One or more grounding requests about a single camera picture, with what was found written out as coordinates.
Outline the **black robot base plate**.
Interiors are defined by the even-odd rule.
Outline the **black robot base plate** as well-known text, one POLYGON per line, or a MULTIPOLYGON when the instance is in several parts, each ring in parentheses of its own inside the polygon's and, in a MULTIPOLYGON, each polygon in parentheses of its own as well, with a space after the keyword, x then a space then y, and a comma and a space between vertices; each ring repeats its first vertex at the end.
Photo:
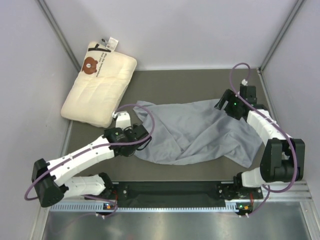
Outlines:
POLYGON ((261 200, 260 187, 239 187, 233 181, 118 181, 113 183, 112 193, 118 199, 133 199, 139 195, 170 196, 204 194, 214 200, 261 200))

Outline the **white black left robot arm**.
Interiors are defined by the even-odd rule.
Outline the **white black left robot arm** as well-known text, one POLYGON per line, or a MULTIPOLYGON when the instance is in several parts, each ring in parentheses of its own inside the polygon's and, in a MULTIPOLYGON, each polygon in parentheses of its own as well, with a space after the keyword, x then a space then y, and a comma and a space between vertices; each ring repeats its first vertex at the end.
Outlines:
POLYGON ((141 124, 106 129, 103 135, 85 147, 61 158, 37 160, 33 165, 32 186, 41 207, 51 207, 65 198, 94 196, 109 198, 114 185, 107 173, 78 174, 102 161, 117 156, 130 157, 148 144, 151 134, 141 124))

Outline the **grey fabric pillowcase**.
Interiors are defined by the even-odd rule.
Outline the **grey fabric pillowcase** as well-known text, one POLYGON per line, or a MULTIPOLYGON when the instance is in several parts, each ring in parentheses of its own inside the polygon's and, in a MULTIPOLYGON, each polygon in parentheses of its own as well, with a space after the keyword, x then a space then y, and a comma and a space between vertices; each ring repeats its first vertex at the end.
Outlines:
POLYGON ((148 146, 138 158, 161 165, 192 165, 227 157, 249 168, 262 144, 244 120, 215 108, 217 99, 156 105, 138 101, 136 116, 153 130, 148 146))

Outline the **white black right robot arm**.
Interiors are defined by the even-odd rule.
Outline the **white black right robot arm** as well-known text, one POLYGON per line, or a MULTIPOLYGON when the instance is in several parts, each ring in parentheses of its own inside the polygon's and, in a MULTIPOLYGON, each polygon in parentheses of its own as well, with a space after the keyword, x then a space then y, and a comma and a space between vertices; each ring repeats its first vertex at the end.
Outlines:
POLYGON ((261 138, 264 152, 259 167, 238 173, 234 178, 233 192, 245 198, 252 189, 267 189, 270 183, 288 183, 279 193, 288 191, 304 174, 305 143, 280 130, 268 109, 257 103, 255 86, 240 87, 239 93, 227 89, 218 103, 229 117, 244 119, 261 138))

